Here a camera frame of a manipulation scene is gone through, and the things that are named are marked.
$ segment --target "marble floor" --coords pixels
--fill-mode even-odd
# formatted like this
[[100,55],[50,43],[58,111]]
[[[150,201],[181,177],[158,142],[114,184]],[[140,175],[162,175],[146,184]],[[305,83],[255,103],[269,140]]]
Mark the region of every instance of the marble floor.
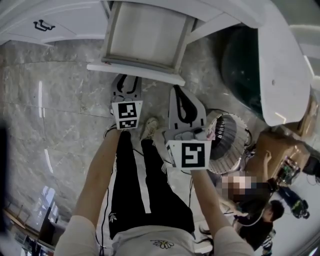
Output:
[[[115,74],[86,68],[88,62],[99,57],[102,43],[70,40],[46,47],[10,41],[0,47],[0,115],[6,119],[10,133],[8,192],[11,200],[23,204],[25,211],[31,213],[27,224],[35,229],[44,214],[41,209],[52,200],[62,223],[70,219],[89,164],[104,131],[113,122],[109,105]],[[207,108],[239,115],[258,135],[266,124],[224,86],[215,47],[214,37],[187,46],[181,64],[185,88]],[[150,79],[143,79],[142,83],[141,123],[156,116],[165,127],[172,86]],[[134,147],[139,147],[141,127],[132,133]],[[136,161],[142,196],[148,200],[144,162],[138,154]],[[173,191],[188,202],[190,177],[177,171],[169,171],[168,177]],[[197,203],[193,191],[191,208],[196,221],[202,220]],[[108,225],[103,232],[108,235]]]

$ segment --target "white sneaker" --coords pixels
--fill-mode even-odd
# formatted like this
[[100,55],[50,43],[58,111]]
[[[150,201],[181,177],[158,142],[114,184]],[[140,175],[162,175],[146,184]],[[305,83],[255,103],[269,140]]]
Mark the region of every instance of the white sneaker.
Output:
[[151,117],[146,121],[144,131],[140,140],[152,140],[156,130],[158,129],[159,122],[155,117]]

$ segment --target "drawer handle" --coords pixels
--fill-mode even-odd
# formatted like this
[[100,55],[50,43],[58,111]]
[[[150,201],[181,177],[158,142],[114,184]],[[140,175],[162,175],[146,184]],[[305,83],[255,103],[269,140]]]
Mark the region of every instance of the drawer handle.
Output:
[[52,30],[54,29],[56,26],[45,26],[43,23],[44,23],[44,20],[43,19],[39,19],[39,23],[40,23],[40,27],[38,26],[38,21],[35,21],[33,22],[34,24],[34,28],[37,29],[37,30],[40,30],[40,31],[47,31],[47,30]]

